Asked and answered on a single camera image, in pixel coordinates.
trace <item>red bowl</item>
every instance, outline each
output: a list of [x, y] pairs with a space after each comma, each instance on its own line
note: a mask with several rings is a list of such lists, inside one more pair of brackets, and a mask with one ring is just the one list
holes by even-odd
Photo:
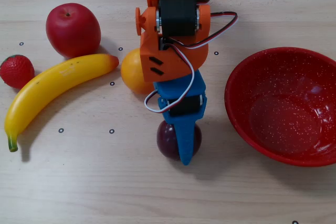
[[277, 161], [336, 163], [336, 62], [301, 48], [273, 48], [230, 75], [225, 107], [238, 134]]

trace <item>strawberry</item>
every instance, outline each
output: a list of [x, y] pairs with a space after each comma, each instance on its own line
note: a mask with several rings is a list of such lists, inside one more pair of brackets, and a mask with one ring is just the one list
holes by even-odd
[[0, 77], [16, 89], [23, 88], [34, 76], [33, 64], [23, 55], [10, 56], [0, 66]]

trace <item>yellow banana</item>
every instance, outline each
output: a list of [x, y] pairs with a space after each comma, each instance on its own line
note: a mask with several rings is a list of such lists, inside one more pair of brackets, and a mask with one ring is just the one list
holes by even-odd
[[87, 55], [67, 60], [40, 73], [17, 94], [10, 106], [5, 131], [11, 152], [17, 151], [17, 136], [54, 98], [72, 87], [111, 72], [119, 64], [107, 54]]

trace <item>red apple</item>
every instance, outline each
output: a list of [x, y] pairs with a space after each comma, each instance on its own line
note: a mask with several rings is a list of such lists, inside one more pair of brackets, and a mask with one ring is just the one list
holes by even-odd
[[100, 44], [101, 31], [94, 14], [85, 6], [63, 4], [47, 18], [47, 36], [53, 48], [64, 57], [94, 54]]

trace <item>orange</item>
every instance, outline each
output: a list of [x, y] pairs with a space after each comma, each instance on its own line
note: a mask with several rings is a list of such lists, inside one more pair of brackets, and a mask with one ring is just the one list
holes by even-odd
[[121, 64], [121, 78], [136, 94], [149, 94], [154, 90], [152, 82], [145, 82], [142, 73], [140, 49], [130, 51]]

